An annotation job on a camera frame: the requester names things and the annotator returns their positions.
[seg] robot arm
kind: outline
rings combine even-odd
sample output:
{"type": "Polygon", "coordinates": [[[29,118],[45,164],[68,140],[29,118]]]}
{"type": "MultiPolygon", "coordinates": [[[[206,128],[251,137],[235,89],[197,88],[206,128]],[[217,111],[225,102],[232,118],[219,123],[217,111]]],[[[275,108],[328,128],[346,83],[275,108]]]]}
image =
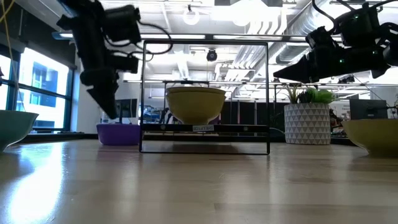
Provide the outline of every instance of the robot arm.
{"type": "Polygon", "coordinates": [[[308,83],[371,70],[373,78],[380,77],[391,66],[398,65],[398,35],[391,32],[397,32],[398,25],[391,22],[380,25],[376,9],[391,1],[396,0],[380,2],[372,7],[366,2],[361,9],[351,9],[333,19],[335,26],[331,31],[319,27],[309,33],[306,41],[311,51],[295,65],[275,72],[274,76],[308,83]],[[332,34],[340,34],[345,47],[340,47],[331,38],[332,34]]]}
{"type": "Polygon", "coordinates": [[[137,25],[141,19],[139,10],[132,5],[104,10],[98,0],[58,1],[72,16],[62,16],[57,25],[73,33],[84,68],[80,80],[82,84],[92,86],[87,92],[114,119],[117,117],[114,99],[118,89],[117,71],[137,73],[138,59],[132,55],[123,57],[113,54],[106,48],[104,40],[109,43],[128,40],[128,45],[140,42],[137,25]]]}

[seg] window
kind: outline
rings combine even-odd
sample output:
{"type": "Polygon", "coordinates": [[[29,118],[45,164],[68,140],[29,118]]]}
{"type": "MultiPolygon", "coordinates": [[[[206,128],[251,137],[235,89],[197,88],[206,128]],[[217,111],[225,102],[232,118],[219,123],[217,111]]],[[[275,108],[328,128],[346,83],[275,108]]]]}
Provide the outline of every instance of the window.
{"type": "Polygon", "coordinates": [[[19,83],[66,95],[68,74],[67,66],[34,50],[26,48],[21,55],[19,83]]]}
{"type": "Polygon", "coordinates": [[[11,59],[0,55],[0,69],[2,74],[4,75],[1,77],[4,80],[10,79],[10,67],[11,67],[11,59]]]}
{"type": "MultiPolygon", "coordinates": [[[[0,70],[3,76],[2,80],[10,79],[10,67],[11,67],[11,59],[0,55],[0,70]]],[[[7,98],[8,98],[8,86],[6,84],[2,84],[0,86],[0,110],[5,110],[7,108],[7,98]]]]}
{"type": "Polygon", "coordinates": [[[19,91],[17,110],[39,114],[34,128],[64,128],[65,99],[31,90],[19,91]]]}
{"type": "Polygon", "coordinates": [[[33,128],[69,130],[65,116],[72,103],[68,85],[72,71],[61,63],[32,49],[25,49],[19,65],[16,110],[37,113],[33,128]]]}
{"type": "Polygon", "coordinates": [[[7,108],[8,86],[3,84],[0,86],[0,110],[7,108]]]}
{"type": "MultiPolygon", "coordinates": [[[[0,45],[2,48],[3,54],[7,55],[8,48],[0,45]]],[[[70,130],[73,70],[28,48],[23,54],[14,52],[13,62],[0,55],[0,69],[4,74],[0,86],[0,110],[39,114],[33,125],[36,130],[70,130]],[[12,63],[19,68],[15,78],[12,63]]]]}

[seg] wooden table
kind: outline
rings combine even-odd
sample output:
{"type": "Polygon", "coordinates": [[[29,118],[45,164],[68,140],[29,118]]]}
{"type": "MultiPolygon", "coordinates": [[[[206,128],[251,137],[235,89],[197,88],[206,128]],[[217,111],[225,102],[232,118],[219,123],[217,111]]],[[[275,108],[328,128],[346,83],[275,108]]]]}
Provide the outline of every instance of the wooden table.
{"type": "Polygon", "coordinates": [[[398,223],[398,160],[348,146],[237,156],[29,144],[0,154],[0,189],[0,223],[398,223]]]}

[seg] green plant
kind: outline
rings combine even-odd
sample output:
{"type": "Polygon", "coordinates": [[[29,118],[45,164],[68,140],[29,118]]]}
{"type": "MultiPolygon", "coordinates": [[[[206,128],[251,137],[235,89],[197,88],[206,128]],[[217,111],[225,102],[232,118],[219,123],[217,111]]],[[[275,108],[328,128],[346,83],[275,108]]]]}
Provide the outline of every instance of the green plant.
{"type": "Polygon", "coordinates": [[[329,104],[335,100],[332,92],[327,90],[317,90],[315,88],[308,88],[297,96],[300,103],[325,103],[329,104]]]}
{"type": "Polygon", "coordinates": [[[296,104],[296,103],[299,102],[299,98],[298,98],[299,94],[297,93],[297,88],[298,87],[299,87],[298,85],[285,86],[285,89],[289,93],[288,95],[287,94],[285,94],[285,95],[289,98],[291,104],[296,104]]]}
{"type": "Polygon", "coordinates": [[[307,90],[298,94],[298,100],[300,103],[312,103],[317,97],[318,90],[314,88],[308,88],[307,90]]]}
{"type": "Polygon", "coordinates": [[[329,104],[335,100],[335,95],[328,90],[317,91],[316,97],[313,99],[312,103],[325,103],[329,104]]]}

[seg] security camera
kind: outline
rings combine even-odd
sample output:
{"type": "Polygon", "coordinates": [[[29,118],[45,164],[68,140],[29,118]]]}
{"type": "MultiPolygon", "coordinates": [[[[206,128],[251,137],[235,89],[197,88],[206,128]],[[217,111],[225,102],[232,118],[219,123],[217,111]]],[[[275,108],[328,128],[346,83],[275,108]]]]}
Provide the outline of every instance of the security camera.
{"type": "Polygon", "coordinates": [[[209,62],[214,62],[217,60],[217,53],[215,49],[210,49],[209,52],[207,53],[207,61],[209,62]]]}

